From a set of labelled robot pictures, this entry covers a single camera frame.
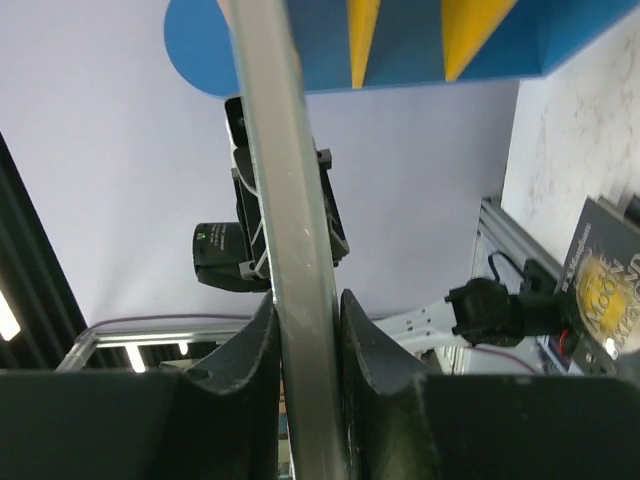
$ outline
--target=black cable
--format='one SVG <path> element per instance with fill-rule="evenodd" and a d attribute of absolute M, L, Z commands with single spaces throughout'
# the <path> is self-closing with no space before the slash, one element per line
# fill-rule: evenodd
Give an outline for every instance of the black cable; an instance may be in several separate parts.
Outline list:
<path fill-rule="evenodd" d="M 491 273 L 493 273 L 493 277 L 495 278 L 496 282 L 500 282 L 500 275 L 498 274 L 498 269 L 496 268 L 496 263 L 494 260 L 494 257 L 496 255 L 504 258 L 506 262 L 511 265 L 511 268 L 513 268 L 518 273 L 518 275 L 520 275 L 520 278 L 524 278 L 524 273 L 522 272 L 522 269 L 518 266 L 518 264 L 506 253 L 501 252 L 500 250 L 496 250 L 495 252 L 489 254 L 489 256 L 487 257 L 489 268 L 491 269 Z"/>

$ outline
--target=red wire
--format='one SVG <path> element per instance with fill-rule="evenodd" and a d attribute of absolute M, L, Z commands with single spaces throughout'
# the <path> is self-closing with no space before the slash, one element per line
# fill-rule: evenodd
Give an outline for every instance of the red wire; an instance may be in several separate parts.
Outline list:
<path fill-rule="evenodd" d="M 560 335 L 560 339 L 558 340 L 558 349 L 560 350 L 560 355 L 562 355 L 563 357 L 567 356 L 564 351 L 564 341 L 567 339 L 568 335 L 569 329 L 567 328 L 564 332 L 562 332 L 562 335 Z"/>

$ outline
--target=blue and yellow object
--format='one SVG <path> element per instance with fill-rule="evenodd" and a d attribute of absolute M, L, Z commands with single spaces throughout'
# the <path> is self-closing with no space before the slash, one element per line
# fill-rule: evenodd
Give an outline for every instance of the blue and yellow object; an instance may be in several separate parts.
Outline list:
<path fill-rule="evenodd" d="M 535 77 L 558 67 L 640 0 L 288 0 L 309 92 Z M 172 0 L 165 44 L 194 87 L 237 93 L 216 0 Z"/>

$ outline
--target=white backdrop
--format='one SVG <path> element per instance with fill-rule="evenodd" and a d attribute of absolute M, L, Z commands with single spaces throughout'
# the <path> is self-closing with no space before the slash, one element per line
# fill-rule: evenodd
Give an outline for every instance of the white backdrop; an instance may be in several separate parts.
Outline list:
<path fill-rule="evenodd" d="M 89 324 L 250 314 L 197 283 L 191 235 L 235 220 L 222 101 L 163 42 L 167 0 L 0 0 L 0 130 Z M 374 315 L 467 280 L 482 196 L 499 191 L 516 82 L 312 96 L 352 253 L 336 270 Z"/>

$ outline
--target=marble surface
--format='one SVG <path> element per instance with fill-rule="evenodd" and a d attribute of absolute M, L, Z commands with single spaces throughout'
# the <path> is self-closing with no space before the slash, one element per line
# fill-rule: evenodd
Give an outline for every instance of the marble surface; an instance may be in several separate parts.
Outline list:
<path fill-rule="evenodd" d="M 523 81 L 502 207 L 563 263 L 587 196 L 640 193 L 640 9 Z"/>

